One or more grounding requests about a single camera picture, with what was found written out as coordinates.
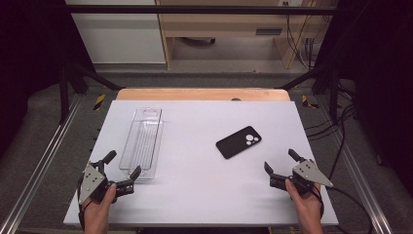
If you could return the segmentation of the black phone case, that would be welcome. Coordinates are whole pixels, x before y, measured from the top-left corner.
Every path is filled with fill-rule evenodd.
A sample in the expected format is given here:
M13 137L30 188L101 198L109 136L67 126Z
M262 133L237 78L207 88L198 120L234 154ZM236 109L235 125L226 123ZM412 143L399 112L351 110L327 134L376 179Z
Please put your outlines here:
M249 149L262 140L251 126L247 126L229 136L219 140L215 146L225 159L230 159L237 154Z

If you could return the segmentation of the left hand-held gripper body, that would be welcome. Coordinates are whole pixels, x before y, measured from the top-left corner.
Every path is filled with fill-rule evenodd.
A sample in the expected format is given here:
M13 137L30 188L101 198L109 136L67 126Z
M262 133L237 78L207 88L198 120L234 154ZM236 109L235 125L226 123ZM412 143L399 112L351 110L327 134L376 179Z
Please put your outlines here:
M116 199L134 192L135 173L132 173L126 180L114 182L107 178L104 171L104 166L108 163L108 160L99 160L98 162L89 162L87 164L81 177L78 191L79 205L83 205L88 198L101 202L112 184L116 185Z

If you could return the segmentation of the white table cover board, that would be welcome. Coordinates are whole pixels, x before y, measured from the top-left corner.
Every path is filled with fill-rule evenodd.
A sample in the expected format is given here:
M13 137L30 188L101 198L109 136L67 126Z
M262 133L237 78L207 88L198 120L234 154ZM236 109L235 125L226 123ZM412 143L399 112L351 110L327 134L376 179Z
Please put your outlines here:
M292 101L115 100L94 146L92 160L122 153L139 107L163 110L155 178L138 183L110 209L121 226L271 226L297 221L289 195L269 184L267 162L288 176L300 156L313 155ZM262 140L225 159L215 144L247 126Z

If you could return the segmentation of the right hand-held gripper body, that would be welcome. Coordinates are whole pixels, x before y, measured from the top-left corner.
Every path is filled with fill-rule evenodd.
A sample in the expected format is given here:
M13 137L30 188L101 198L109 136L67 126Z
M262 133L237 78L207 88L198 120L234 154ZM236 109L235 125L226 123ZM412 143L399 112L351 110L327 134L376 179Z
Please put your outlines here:
M327 187L332 187L333 183L324 175L310 160L304 160L292 169L292 175L284 176L272 173L270 177L270 186L280 190L286 190L285 181L289 179L300 195L304 195L313 190L316 183Z

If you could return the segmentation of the aluminium floor rail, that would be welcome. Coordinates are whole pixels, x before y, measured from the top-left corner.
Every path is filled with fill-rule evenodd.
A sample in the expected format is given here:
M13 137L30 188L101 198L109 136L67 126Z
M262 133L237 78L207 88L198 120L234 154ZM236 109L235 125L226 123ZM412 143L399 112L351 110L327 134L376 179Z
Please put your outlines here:
M52 139L50 140L40 161L36 165L30 179L20 193L18 200L7 215L5 221L0 225L0 234L15 234L18 230L19 224L21 223L22 218L32 202L49 166L54 160L56 153L59 150L59 147L78 112L79 105L83 98L83 95L74 96L70 103L66 119L57 126Z
M366 177L358 166L349 145L346 143L347 134L345 133L344 124L340 125L339 130L335 132L333 136L340 148L341 158L356 188L360 201L365 208L376 233L394 234Z

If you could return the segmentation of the person's right hand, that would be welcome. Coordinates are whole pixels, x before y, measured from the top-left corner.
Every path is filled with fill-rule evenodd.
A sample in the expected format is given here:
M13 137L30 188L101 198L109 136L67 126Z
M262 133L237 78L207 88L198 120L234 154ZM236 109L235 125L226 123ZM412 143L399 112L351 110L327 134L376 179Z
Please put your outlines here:
M285 181L285 186L295 204L299 224L304 227L320 224L320 202L316 196L310 193L306 198L302 197L289 179Z

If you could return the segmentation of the person's left hand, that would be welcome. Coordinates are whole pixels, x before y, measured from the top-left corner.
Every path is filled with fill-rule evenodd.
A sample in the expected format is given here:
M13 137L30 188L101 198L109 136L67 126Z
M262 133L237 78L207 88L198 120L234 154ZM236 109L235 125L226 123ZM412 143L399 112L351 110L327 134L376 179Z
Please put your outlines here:
M85 228L92 226L107 226L108 228L109 210L115 198L115 195L116 185L111 184L108 190L106 191L103 200L99 204L91 202L84 209Z

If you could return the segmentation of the black curtain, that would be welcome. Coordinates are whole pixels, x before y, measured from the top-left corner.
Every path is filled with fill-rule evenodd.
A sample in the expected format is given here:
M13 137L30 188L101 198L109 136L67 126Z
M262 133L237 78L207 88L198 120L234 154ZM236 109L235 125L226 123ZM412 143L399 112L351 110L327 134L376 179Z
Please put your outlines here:
M321 46L339 37L339 76L356 84L356 106L379 155L413 197L413 0L338 0Z
M58 82L57 53L94 70L72 15L48 6L65 0L0 0L0 159L34 93Z

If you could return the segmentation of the clear plastic tray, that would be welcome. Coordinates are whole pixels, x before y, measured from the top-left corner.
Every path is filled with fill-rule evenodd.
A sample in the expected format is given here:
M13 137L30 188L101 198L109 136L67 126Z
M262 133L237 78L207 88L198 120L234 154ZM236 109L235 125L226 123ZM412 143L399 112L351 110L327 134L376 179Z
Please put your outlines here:
M138 180L155 178L163 126L161 108L139 107L135 110L119 164L119 169L127 176L140 167Z

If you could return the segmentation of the black metal stand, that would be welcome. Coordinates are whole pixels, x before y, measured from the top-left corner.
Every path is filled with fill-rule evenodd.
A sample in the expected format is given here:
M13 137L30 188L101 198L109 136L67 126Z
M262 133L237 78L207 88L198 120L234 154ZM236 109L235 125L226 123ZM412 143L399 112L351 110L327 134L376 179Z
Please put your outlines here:
M311 78L315 78L316 81L313 84L312 91L315 95L322 95L325 93L326 89L329 89L329 105L328 105L328 115L334 124L338 123L338 73L335 66L328 63L323 63L313 68L312 70L300 75L298 78L281 85L280 89L289 91L295 86L307 81Z
M68 85L71 85L76 94L85 94L89 88L84 78L89 77L97 83L112 91L122 90L109 80L98 75L95 71L91 71L79 63L66 63L62 66L59 72L59 93L60 93L60 123L63 123L69 116L69 95Z

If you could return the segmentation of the light wooden desk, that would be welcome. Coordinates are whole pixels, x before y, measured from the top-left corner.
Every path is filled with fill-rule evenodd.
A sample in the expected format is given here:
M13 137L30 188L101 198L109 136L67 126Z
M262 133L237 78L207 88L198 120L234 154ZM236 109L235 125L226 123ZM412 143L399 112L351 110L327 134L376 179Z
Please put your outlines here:
M155 0L158 6L335 7L339 0ZM331 16L160 14L165 39L178 37L267 37L286 69L307 39L322 39Z

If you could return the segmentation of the white cabinet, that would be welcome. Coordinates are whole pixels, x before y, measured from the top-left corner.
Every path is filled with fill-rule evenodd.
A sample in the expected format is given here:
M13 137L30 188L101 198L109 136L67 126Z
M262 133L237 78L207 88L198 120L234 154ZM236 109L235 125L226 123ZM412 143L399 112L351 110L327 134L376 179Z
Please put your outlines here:
M156 14L72 14L94 64L165 63Z

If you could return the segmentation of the black horizontal frame bar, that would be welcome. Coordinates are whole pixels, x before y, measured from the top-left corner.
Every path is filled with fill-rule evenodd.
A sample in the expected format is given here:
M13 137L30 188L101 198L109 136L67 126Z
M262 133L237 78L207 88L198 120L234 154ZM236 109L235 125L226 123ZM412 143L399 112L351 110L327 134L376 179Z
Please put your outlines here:
M332 16L336 8L247 6L66 5L76 14L202 14L202 15L310 15Z

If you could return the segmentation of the wooden table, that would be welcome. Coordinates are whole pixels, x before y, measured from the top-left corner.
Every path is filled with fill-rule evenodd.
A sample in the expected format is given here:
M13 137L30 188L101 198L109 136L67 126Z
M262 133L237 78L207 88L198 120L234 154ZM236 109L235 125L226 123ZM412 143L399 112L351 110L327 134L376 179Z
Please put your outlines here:
M116 100L245 100L290 101L279 89L139 88L122 89Z

